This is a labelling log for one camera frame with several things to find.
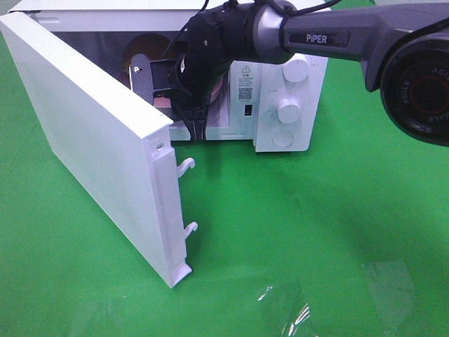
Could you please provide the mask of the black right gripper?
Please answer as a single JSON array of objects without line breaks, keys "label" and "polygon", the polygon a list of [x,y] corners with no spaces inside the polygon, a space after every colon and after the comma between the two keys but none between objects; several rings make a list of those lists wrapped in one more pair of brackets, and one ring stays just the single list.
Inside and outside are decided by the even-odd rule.
[{"label": "black right gripper", "polygon": [[175,68],[170,103],[176,121],[182,121],[191,140],[205,140],[212,91],[218,82],[213,68],[180,62]]}]

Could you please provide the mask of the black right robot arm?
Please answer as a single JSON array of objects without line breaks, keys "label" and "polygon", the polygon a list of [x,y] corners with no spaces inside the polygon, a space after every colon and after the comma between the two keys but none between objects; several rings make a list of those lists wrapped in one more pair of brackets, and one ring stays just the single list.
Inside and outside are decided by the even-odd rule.
[{"label": "black right robot arm", "polygon": [[171,73],[170,101],[191,137],[206,137],[213,88],[232,62],[279,65],[296,53],[357,61],[389,118],[426,143],[448,144],[448,5],[297,10],[287,1],[227,1],[185,25],[187,50]]}]

